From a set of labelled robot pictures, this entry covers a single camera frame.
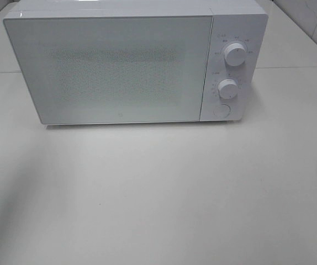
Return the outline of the round door release button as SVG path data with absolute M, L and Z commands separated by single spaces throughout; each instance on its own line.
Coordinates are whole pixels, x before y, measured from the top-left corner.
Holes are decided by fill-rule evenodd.
M 230 115 L 230 107 L 227 104 L 221 104 L 215 107 L 213 114 L 216 119 L 224 120 Z

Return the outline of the white microwave door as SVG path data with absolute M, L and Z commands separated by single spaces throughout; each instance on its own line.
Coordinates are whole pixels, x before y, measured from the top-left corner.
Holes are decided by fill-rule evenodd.
M 212 18 L 5 19 L 45 125 L 197 121 Z

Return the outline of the white round knob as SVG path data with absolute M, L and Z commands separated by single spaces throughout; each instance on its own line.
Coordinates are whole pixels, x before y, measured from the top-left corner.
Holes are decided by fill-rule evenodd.
M 217 86 L 219 96 L 222 99 L 234 98 L 238 93 L 238 89 L 238 83 L 234 79 L 224 79 Z
M 246 60 L 247 48 L 244 44 L 239 42 L 234 42 L 228 44 L 224 50 L 225 62 L 232 67 L 240 66 Z

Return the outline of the white microwave oven body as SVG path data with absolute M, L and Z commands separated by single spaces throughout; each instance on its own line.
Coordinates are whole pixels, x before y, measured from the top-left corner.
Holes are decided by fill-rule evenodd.
M 240 120 L 268 22 L 267 13 L 255 1 L 20 1 L 4 17 L 3 25 L 5 19 L 198 16 L 212 18 L 200 117 L 197 121 L 180 122 Z M 229 66 L 223 54 L 224 48 L 234 42 L 247 48 L 245 62 L 236 67 Z M 238 83 L 238 93 L 232 99 L 219 96 L 217 86 L 225 79 Z M 231 109 L 224 120 L 216 119 L 213 114 L 221 104 Z

